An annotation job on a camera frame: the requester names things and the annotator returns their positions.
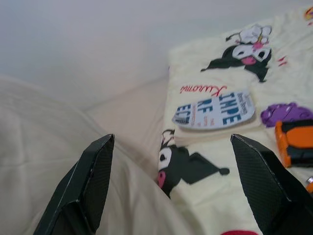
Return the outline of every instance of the kuromi print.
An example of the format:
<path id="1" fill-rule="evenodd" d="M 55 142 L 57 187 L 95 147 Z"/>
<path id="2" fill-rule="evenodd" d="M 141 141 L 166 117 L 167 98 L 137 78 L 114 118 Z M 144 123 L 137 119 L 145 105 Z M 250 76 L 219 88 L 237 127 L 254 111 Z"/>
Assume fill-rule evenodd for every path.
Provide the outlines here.
<path id="1" fill-rule="evenodd" d="M 228 168 L 218 168 L 199 153 L 190 155 L 186 147 L 177 147 L 174 143 L 174 130 L 165 130 L 162 137 L 158 185 L 169 198 L 172 189 L 181 179 L 194 184 L 217 172 L 221 175 L 229 174 Z"/>
<path id="2" fill-rule="evenodd" d="M 259 82 L 265 82 L 268 72 L 268 62 L 271 59 L 271 48 L 266 47 L 271 26 L 261 27 L 256 24 L 253 27 L 242 30 L 226 38 L 229 41 L 238 35 L 236 45 L 228 47 L 221 58 L 212 60 L 209 66 L 201 72 L 211 69 L 227 69 L 229 67 L 244 66 L 246 71 L 254 73 Z"/>

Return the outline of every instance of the purple object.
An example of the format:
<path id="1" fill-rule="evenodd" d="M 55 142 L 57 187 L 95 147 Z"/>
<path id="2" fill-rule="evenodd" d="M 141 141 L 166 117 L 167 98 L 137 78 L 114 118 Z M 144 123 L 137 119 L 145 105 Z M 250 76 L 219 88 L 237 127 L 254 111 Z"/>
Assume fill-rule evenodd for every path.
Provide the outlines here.
<path id="1" fill-rule="evenodd" d="M 273 127 L 277 121 L 313 119 L 313 113 L 310 109 L 299 107 L 296 103 L 273 104 L 261 112 L 261 119 L 266 127 Z"/>

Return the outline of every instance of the white wall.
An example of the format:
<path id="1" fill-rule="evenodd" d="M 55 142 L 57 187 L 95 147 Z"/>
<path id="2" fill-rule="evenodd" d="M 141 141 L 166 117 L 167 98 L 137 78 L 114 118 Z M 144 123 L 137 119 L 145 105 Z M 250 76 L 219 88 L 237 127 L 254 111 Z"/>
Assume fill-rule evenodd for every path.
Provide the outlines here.
<path id="1" fill-rule="evenodd" d="M 167 75 L 169 48 L 311 0 L 0 0 L 0 72 L 81 108 Z"/>

